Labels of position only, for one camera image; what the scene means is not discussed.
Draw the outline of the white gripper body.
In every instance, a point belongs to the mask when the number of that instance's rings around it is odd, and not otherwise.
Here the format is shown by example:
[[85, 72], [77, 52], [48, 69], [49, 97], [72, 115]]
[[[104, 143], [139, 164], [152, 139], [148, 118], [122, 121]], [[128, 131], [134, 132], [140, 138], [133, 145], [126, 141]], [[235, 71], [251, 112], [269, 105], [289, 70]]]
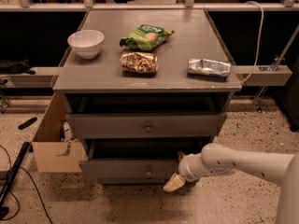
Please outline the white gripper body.
[[198, 181], [208, 173], [207, 166], [203, 163], [202, 155], [183, 155], [178, 164], [178, 172], [187, 182]]

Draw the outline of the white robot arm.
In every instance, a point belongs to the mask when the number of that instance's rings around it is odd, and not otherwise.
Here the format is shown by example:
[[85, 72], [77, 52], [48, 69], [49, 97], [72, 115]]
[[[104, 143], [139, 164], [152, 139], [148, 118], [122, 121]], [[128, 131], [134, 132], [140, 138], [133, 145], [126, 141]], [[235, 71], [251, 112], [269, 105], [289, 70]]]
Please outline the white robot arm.
[[275, 224], [299, 223], [299, 154], [240, 151], [217, 143], [200, 153], [179, 153], [178, 171], [164, 185], [172, 192], [202, 177], [231, 175], [235, 171], [254, 175], [281, 186]]

